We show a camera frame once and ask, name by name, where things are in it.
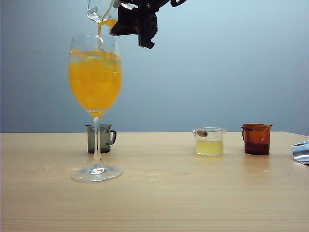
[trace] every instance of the glass stem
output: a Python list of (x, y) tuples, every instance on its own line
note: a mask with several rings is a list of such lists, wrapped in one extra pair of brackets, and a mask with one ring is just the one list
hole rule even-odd
[(101, 160), (101, 146), (100, 146), (100, 118), (93, 118), (95, 123), (95, 161)]

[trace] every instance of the wine glass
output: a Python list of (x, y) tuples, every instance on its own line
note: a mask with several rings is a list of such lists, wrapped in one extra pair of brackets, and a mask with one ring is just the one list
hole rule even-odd
[(94, 161), (71, 177), (96, 182), (119, 176), (119, 167), (104, 165), (100, 153), (100, 118), (113, 105), (121, 88), (122, 71), (116, 41), (98, 35), (76, 35), (70, 46), (68, 78), (79, 104), (91, 114), (95, 126)]

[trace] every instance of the mug handle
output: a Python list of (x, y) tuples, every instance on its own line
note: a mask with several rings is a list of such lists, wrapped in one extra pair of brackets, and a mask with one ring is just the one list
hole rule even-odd
[(117, 137), (117, 132), (114, 130), (111, 130), (112, 133), (112, 140), (111, 140), (111, 145), (113, 145), (116, 141), (116, 137)]

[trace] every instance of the smoked glass cup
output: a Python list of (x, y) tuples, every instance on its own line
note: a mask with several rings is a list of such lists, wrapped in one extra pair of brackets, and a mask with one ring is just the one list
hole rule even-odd
[(252, 123), (242, 125), (242, 138), (245, 142), (245, 153), (268, 155), (270, 130), (272, 125)]

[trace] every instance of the glass base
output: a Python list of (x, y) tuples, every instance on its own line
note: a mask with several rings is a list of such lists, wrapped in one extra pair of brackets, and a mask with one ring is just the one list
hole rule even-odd
[(119, 167), (105, 166), (101, 162), (93, 162), (90, 167), (83, 168), (73, 174), (71, 178), (78, 182), (99, 182), (117, 177), (122, 173)]

